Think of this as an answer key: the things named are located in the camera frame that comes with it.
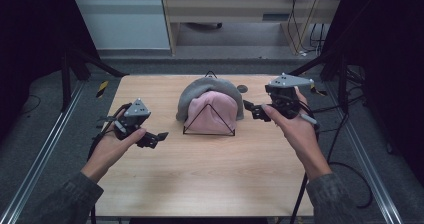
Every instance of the person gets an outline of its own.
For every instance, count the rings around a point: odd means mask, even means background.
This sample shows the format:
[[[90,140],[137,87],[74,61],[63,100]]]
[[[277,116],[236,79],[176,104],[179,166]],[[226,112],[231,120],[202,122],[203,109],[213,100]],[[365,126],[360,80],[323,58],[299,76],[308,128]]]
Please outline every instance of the person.
[[[296,93],[299,100],[306,103],[297,88]],[[281,128],[304,166],[315,223],[363,223],[348,191],[327,164],[312,125],[299,116],[286,119],[271,106],[262,108]],[[29,223],[86,223],[90,210],[103,193],[97,183],[145,133],[141,128],[121,141],[113,132],[107,132],[81,171],[31,211]]]

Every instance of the hat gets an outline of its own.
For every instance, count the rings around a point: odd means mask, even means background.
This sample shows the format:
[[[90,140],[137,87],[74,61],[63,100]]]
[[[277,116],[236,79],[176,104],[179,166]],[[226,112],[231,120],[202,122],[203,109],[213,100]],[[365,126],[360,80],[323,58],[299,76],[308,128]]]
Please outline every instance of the hat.
[[[236,127],[237,103],[223,93],[208,91],[194,98],[184,126],[203,134],[228,134]]]

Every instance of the white wall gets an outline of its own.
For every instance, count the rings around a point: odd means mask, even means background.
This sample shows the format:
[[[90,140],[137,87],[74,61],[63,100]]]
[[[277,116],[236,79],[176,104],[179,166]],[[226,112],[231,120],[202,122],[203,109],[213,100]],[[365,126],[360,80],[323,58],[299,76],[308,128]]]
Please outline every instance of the white wall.
[[[169,50],[161,0],[76,0],[98,50]]]

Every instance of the table top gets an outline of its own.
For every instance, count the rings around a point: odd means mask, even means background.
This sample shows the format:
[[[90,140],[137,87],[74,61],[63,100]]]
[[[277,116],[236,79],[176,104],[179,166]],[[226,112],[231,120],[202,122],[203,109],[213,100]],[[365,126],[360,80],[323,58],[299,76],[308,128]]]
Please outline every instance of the table top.
[[[183,90],[198,75],[125,76],[109,115],[141,98],[152,112],[148,132],[169,132],[155,149],[133,145],[99,185],[105,190],[97,216],[218,217],[290,216],[304,169],[273,122],[254,120],[248,111],[235,136],[184,135],[175,118]],[[275,76],[219,75],[246,85],[243,99],[270,103],[265,84]],[[312,216],[305,192],[298,215]]]

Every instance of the electronic device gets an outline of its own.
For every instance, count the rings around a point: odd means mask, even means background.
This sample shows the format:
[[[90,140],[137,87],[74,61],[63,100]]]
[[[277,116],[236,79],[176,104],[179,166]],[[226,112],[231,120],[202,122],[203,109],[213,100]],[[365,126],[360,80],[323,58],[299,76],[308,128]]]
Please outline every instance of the electronic device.
[[[124,105],[125,109],[124,115],[121,115],[118,119],[115,120],[115,134],[119,140],[122,140],[137,129],[146,121],[151,112],[140,98],[134,101],[134,103],[129,103]],[[152,133],[146,132],[146,134],[137,142],[137,146],[150,147],[154,149],[159,141],[165,140],[168,136],[168,132],[159,133],[154,135]]]
[[[302,104],[297,97],[295,86],[304,86],[313,84],[312,79],[305,79],[301,77],[291,76],[283,73],[281,76],[270,81],[265,85],[265,91],[271,97],[272,103],[268,104],[278,110],[281,115],[287,119],[293,119],[299,115]],[[252,112],[253,119],[261,119],[265,122],[271,121],[261,105],[254,105],[251,102],[243,100],[244,108]],[[315,122],[315,120],[308,120],[308,116],[304,115],[305,120]]]

